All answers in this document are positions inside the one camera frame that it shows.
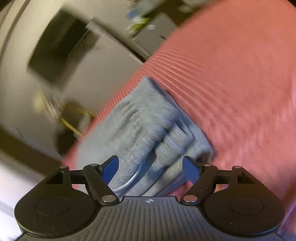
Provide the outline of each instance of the silver screw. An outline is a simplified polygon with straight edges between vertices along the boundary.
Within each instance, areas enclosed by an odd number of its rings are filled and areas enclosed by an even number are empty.
[[[194,195],[186,195],[186,196],[183,197],[183,200],[185,202],[189,202],[189,203],[196,202],[197,201],[197,197],[194,196]]]
[[[102,197],[102,201],[107,203],[114,202],[115,200],[116,200],[116,197],[113,195],[105,195]]]

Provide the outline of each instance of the ridged plastic surface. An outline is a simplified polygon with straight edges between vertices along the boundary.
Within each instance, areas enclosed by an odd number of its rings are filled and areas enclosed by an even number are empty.
[[[176,30],[94,125],[151,76],[205,132],[213,164],[252,173],[283,201],[285,229],[296,233],[295,29],[288,1],[218,1]]]
[[[95,220],[76,234],[59,239],[23,235],[18,241],[282,241],[276,234],[239,238],[206,222],[199,209],[179,204],[175,197],[125,197],[104,207]]]

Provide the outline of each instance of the crumpled cloth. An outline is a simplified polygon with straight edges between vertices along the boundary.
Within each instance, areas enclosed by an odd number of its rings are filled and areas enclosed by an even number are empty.
[[[77,168],[119,157],[109,183],[118,197],[165,195],[186,181],[182,158],[207,163],[213,149],[204,133],[151,78],[145,77],[85,138]]]

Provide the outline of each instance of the red blanket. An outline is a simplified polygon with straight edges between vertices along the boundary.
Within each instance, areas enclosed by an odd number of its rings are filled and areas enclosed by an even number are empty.
[[[98,114],[151,76],[205,132],[220,169],[243,166],[285,204],[296,233],[296,9],[224,0],[175,31]],[[75,148],[67,164],[75,168]]]

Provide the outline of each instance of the folded gray fabric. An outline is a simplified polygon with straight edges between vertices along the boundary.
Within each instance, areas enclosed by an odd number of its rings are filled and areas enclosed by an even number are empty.
[[[77,168],[119,157],[109,183],[118,197],[165,195],[186,181],[182,158],[209,162],[203,132],[149,77],[123,98],[78,148]]]

